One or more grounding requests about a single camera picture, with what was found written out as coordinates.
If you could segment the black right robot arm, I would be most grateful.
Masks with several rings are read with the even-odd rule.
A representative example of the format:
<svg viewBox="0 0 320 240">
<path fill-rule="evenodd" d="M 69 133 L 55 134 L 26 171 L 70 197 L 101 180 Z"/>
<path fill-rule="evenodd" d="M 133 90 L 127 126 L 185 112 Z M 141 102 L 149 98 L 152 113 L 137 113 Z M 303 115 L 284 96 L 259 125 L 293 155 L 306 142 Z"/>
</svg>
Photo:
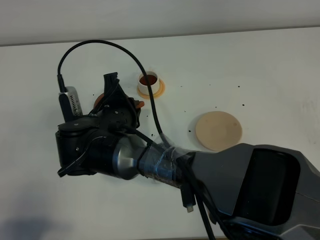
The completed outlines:
<svg viewBox="0 0 320 240">
<path fill-rule="evenodd" d="M 138 175 L 179 188 L 185 208 L 198 205 L 209 233 L 218 224 L 231 240 L 317 240 L 320 173 L 296 150 L 241 143 L 218 153 L 154 142 L 138 131 L 137 101 L 116 73 L 104 76 L 104 95 L 83 115 L 74 87 L 58 75 L 64 123 L 56 133 L 63 177 L 97 173 Z"/>
</svg>

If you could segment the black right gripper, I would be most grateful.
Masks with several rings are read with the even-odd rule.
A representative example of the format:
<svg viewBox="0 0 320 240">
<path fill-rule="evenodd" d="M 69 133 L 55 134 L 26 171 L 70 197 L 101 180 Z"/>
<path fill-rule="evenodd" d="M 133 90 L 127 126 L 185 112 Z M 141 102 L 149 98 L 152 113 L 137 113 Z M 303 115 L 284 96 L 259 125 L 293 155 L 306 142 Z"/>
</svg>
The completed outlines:
<svg viewBox="0 0 320 240">
<path fill-rule="evenodd" d="M 117 72 L 107 73 L 103 79 L 104 97 L 89 113 L 94 123 L 89 132 L 137 134 L 141 109 L 136 109 L 133 98 L 120 86 Z"/>
</svg>

